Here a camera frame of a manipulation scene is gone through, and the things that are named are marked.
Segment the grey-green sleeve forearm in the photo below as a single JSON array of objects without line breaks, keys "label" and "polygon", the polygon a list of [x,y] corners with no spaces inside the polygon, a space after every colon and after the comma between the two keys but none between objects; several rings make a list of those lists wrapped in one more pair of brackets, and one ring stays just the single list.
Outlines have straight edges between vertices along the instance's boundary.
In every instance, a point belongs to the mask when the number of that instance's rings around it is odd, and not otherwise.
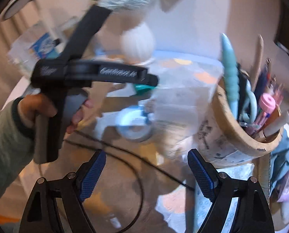
[{"label": "grey-green sleeve forearm", "polygon": [[13,100],[0,110],[0,198],[34,153],[34,125],[19,110],[22,99]]}]

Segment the person's left hand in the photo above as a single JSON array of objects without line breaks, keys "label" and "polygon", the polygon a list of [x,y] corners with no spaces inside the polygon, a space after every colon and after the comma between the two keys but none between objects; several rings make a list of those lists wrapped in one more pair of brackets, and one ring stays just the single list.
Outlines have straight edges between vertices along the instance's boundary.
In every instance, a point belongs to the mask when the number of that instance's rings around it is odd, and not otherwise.
[{"label": "person's left hand", "polygon": [[[24,97],[18,105],[18,112],[22,122],[31,128],[35,125],[37,115],[45,117],[54,117],[57,110],[50,99],[44,94],[28,95]],[[72,117],[70,125],[66,132],[71,134],[78,127],[79,122],[84,117],[84,111],[80,108]]]}]

